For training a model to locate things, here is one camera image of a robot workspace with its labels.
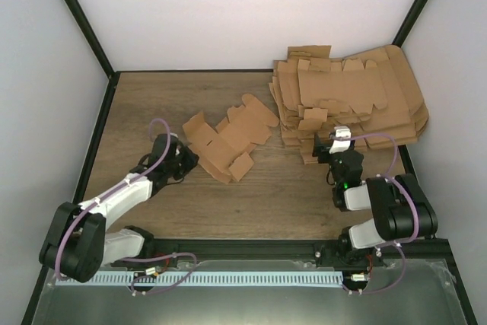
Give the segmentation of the brown cardboard box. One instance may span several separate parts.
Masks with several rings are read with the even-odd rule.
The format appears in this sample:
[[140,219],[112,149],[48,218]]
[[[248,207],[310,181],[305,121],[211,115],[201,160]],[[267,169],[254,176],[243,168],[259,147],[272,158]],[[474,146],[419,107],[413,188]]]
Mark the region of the brown cardboard box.
[[199,165],[221,183],[240,181],[254,165],[251,152],[264,145],[279,118],[252,94],[242,96],[239,107],[228,108],[227,116],[210,126],[199,112],[183,124],[189,148],[199,156]]

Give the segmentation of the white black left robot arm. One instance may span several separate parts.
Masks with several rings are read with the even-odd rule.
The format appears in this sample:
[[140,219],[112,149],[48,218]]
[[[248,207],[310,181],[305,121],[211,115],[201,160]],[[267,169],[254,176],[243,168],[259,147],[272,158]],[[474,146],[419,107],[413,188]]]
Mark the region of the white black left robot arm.
[[93,199],[61,204],[39,253],[42,265],[60,280],[87,282],[105,265],[123,261],[149,266],[155,258],[154,235],[136,226],[110,233],[109,228],[138,204],[168,185],[184,180],[199,156],[175,134],[160,134],[115,186]]

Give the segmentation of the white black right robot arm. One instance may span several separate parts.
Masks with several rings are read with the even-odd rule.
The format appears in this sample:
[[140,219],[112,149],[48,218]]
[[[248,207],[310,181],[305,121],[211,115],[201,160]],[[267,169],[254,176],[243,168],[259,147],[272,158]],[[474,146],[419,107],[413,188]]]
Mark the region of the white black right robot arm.
[[357,137],[346,127],[337,128],[323,141],[314,135],[312,156],[329,167],[326,182],[333,204],[342,212],[369,210],[372,218],[344,228],[337,239],[337,255],[347,266],[356,266],[373,249],[389,244],[432,237],[438,217],[414,174],[382,174],[362,178],[364,155],[355,150]]

